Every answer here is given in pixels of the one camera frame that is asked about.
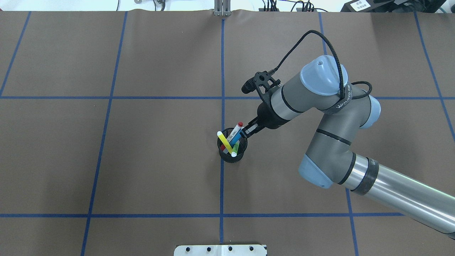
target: silver metal tube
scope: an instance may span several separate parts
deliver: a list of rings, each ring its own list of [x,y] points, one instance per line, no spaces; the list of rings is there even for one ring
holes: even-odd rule
[[[455,198],[379,165],[366,197],[389,206],[439,232],[455,232]]]

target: blue tape line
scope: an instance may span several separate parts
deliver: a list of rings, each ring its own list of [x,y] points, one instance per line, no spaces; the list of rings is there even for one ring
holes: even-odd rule
[[[8,76],[10,75],[11,68],[13,67],[14,59],[16,58],[17,50],[19,49],[20,42],[22,41],[22,37],[24,36],[25,29],[27,28],[28,21],[30,19],[31,11],[29,11],[27,15],[27,19],[25,20],[24,27],[22,28],[22,32],[20,33],[19,40],[17,41],[16,48],[14,49],[13,56],[11,57],[10,65],[8,66],[8,70],[6,70],[5,78],[3,79],[3,83],[0,88],[0,96],[3,94],[3,90],[5,89],[6,81],[8,81]]]
[[[378,100],[439,100],[439,97],[376,97]]]
[[[452,126],[452,122],[450,121],[449,113],[447,113],[447,109],[445,107],[445,103],[444,103],[444,100],[442,98],[441,90],[439,88],[438,80],[436,79],[436,75],[435,75],[435,72],[433,70],[433,65],[431,65],[430,57],[428,56],[428,52],[426,50],[424,38],[422,36],[422,30],[420,29],[419,19],[417,17],[417,13],[416,12],[414,12],[414,18],[415,18],[415,23],[417,25],[417,30],[419,31],[420,42],[422,43],[422,47],[424,49],[425,58],[427,59],[428,67],[430,68],[430,71],[431,71],[431,76],[433,77],[433,81],[435,82],[436,90],[438,91],[438,95],[439,95],[439,98],[441,100],[442,109],[444,110],[445,118],[447,119],[447,123],[449,125],[450,132],[452,133],[452,139],[455,141],[455,132],[454,132],[454,129],[453,129],[453,126]]]
[[[389,217],[399,212],[371,213],[188,213],[188,214],[91,214],[90,218],[314,218],[314,217]],[[3,213],[0,218],[87,218],[88,214]]]
[[[349,213],[230,213],[225,218],[349,217]]]
[[[91,213],[92,213],[92,210],[93,210],[93,202],[95,201],[96,185],[98,183],[98,175],[100,173],[101,158],[102,158],[102,155],[103,155],[104,141],[106,139],[107,125],[109,123],[109,114],[111,113],[112,96],[114,94],[114,89],[115,89],[115,81],[116,81],[116,77],[117,77],[118,63],[120,61],[121,46],[123,44],[123,36],[125,34],[125,26],[126,26],[127,17],[128,17],[128,12],[126,11],[125,12],[125,16],[123,17],[123,26],[122,26],[122,29],[121,29],[120,43],[119,43],[119,46],[118,46],[118,52],[117,52],[117,59],[116,59],[114,74],[112,76],[111,95],[110,95],[109,103],[107,104],[106,119],[104,121],[103,135],[101,137],[100,152],[98,154],[98,162],[96,163],[95,178],[93,180],[93,187],[92,187],[92,191],[91,191],[90,205],[89,205],[89,208],[88,208],[88,217],[87,217],[87,222],[86,222],[86,229],[85,229],[85,232],[84,232],[84,240],[82,242],[81,256],[84,256],[85,248],[86,248],[86,245],[87,245],[88,231],[89,231],[89,228],[90,228],[90,218],[91,218]]]
[[[156,100],[221,100],[220,96],[0,96],[0,99],[156,99]],[[224,97],[225,100],[259,100],[260,97]]]
[[[3,213],[0,218],[87,218],[88,214]]]
[[[225,93],[224,93],[224,19],[221,20],[221,130],[224,130]],[[224,161],[220,160],[220,244],[224,240]]]
[[[321,13],[318,12],[318,17],[319,17],[319,27],[321,29],[321,34],[324,35],[324,26],[322,25],[322,16],[321,16]],[[325,42],[323,39],[322,40],[322,48],[324,49],[324,55],[327,55],[327,48],[325,46]]]
[[[113,99],[156,99],[156,100],[220,100],[222,97],[210,96],[113,96]]]
[[[44,100],[69,100],[69,99],[109,99],[109,96],[1,96],[0,99],[44,99]]]
[[[355,234],[354,215],[352,213],[351,196],[349,195],[349,189],[346,189],[346,200],[348,201],[349,220],[351,221],[351,232],[352,241],[354,242],[354,252],[355,256],[359,256],[359,248],[357,246],[357,236]]]
[[[218,218],[218,213],[193,214],[92,214],[92,218]]]
[[[260,100],[261,99],[259,96],[258,97],[227,96],[224,98],[227,100]]]
[[[0,99],[157,99],[157,100],[221,100],[223,97],[205,96],[0,96]],[[378,100],[440,100],[440,97],[382,97],[375,96]],[[225,100],[260,100],[260,97],[226,96]],[[442,97],[443,100],[455,100],[455,97]]]

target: robotic arm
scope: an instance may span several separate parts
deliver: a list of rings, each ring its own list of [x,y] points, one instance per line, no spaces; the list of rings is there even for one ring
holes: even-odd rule
[[[454,197],[350,151],[357,130],[370,127],[381,107],[369,95],[371,89],[355,86],[366,82],[349,83],[345,68],[335,60],[320,56],[284,85],[272,78],[276,69],[257,72],[242,92],[256,90],[263,102],[242,135],[249,138],[263,128],[277,129],[317,108],[324,116],[298,169],[306,180],[325,189],[338,183],[455,239]]]

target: black mesh pen holder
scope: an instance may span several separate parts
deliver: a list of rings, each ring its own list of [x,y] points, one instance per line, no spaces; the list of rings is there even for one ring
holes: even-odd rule
[[[228,137],[231,131],[234,130],[234,128],[226,128],[222,131],[224,137]],[[227,163],[236,163],[240,161],[243,157],[243,153],[247,149],[248,146],[248,140],[244,138],[243,136],[240,136],[240,143],[238,145],[238,151],[237,151],[237,156],[232,157],[230,153],[224,153],[220,147],[223,145],[221,140],[217,138],[217,146],[218,146],[218,152],[220,154],[221,159]]]

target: yellow marker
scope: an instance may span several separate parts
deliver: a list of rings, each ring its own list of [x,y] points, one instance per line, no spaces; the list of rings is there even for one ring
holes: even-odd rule
[[[232,153],[232,147],[231,147],[231,145],[229,145],[229,142],[226,139],[226,137],[224,137],[223,133],[218,131],[217,136],[218,136],[218,138],[220,138],[221,142],[223,142],[223,145],[227,148],[229,154]]]

